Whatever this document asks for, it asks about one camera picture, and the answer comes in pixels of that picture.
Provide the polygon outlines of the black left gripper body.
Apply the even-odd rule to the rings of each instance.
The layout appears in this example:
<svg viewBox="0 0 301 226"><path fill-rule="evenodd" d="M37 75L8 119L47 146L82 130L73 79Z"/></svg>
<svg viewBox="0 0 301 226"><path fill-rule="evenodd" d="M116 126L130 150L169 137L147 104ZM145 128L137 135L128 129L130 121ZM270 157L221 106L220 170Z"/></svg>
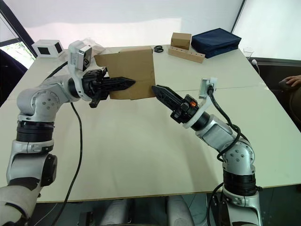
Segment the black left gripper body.
<svg viewBox="0 0 301 226"><path fill-rule="evenodd" d="M89 106L97 108L101 100L106 100L109 92L105 89L103 82L109 78L101 79L101 69L87 71L82 77L84 93L91 98Z"/></svg>

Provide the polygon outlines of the bystander bare hand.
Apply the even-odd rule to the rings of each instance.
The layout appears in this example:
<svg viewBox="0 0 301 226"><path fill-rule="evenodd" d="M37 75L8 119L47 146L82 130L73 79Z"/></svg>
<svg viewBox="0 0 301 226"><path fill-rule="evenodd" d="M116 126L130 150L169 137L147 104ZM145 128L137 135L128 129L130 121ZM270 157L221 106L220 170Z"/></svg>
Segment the bystander bare hand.
<svg viewBox="0 0 301 226"><path fill-rule="evenodd" d="M289 76L285 78L286 84L291 87L296 87L301 84L301 75Z"/></svg>

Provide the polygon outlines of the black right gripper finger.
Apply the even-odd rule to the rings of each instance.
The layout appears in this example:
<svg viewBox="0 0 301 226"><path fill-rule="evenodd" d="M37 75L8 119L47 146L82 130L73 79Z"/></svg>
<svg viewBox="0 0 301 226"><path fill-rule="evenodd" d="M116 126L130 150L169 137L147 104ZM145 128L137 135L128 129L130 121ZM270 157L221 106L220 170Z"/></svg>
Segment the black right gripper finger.
<svg viewBox="0 0 301 226"><path fill-rule="evenodd" d="M165 106L180 106L184 99L166 86L156 85L156 98Z"/></svg>
<svg viewBox="0 0 301 226"><path fill-rule="evenodd" d="M151 89L157 100L167 106L170 110L176 112L180 109L181 97L171 88L166 86L152 86Z"/></svg>

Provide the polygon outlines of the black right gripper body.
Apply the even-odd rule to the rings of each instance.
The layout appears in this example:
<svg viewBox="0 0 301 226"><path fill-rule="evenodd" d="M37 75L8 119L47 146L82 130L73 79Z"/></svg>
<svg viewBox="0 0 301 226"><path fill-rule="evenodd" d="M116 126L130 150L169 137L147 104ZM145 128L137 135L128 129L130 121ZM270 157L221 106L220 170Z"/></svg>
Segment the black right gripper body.
<svg viewBox="0 0 301 226"><path fill-rule="evenodd" d="M179 107L171 113L171 118L177 123L187 123L199 109L198 102L190 95L186 95Z"/></svg>

